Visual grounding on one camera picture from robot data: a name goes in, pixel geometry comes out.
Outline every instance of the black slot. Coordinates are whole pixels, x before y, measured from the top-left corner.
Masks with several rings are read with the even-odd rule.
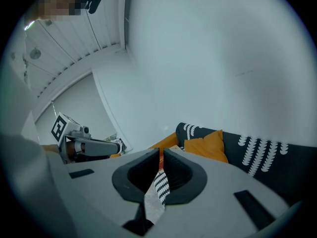
[[[167,148],[164,149],[164,171],[170,188],[166,205],[189,203],[207,184],[207,174],[200,165]]]
[[[236,192],[234,195],[259,230],[265,228],[275,220],[247,190]]]
[[[112,184],[123,199],[143,203],[158,171],[159,149],[156,148],[117,168],[112,174]]]
[[[94,173],[94,171],[92,171],[91,169],[84,169],[81,171],[69,173],[69,175],[72,179],[75,179],[75,178],[79,178],[79,177],[84,177],[86,175],[90,175],[92,173]]]

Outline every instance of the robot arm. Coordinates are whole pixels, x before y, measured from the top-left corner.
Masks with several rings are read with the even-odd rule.
[[[98,157],[109,156],[122,151],[122,147],[117,143],[93,139],[89,133],[88,127],[81,126],[72,118],[63,115],[62,113],[58,114],[51,130],[51,134],[58,145],[59,154],[67,161],[69,161],[66,147],[67,140],[85,144],[84,152],[78,151],[75,153],[75,159],[81,155],[81,162],[83,159],[82,155],[86,156],[84,158],[85,160],[95,160],[98,159]]]

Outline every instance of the orange cushion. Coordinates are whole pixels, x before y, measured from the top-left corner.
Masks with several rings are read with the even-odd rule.
[[[224,154],[222,130],[217,130],[204,138],[185,140],[185,151],[228,163]]]
[[[112,154],[112,155],[110,155],[110,159],[116,158],[116,157],[120,157],[120,156],[121,156],[121,154],[119,154],[119,153],[117,153],[117,154]]]

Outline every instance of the white ceiling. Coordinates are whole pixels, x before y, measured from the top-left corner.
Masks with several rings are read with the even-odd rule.
[[[31,89],[40,96],[63,71],[84,57],[120,43],[118,0],[102,0],[97,11],[80,16],[48,21],[36,21],[26,31],[26,53],[29,62]],[[39,59],[30,52],[41,51]]]

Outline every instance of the ceiling light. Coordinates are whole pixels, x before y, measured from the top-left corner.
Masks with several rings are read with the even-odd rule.
[[[30,52],[30,58],[33,60],[37,60],[39,59],[41,56],[41,51],[39,51],[37,48],[34,48],[31,52]]]
[[[35,21],[32,21],[28,26],[26,26],[26,27],[24,28],[24,31],[28,30],[29,27],[34,24],[34,22],[35,22]]]

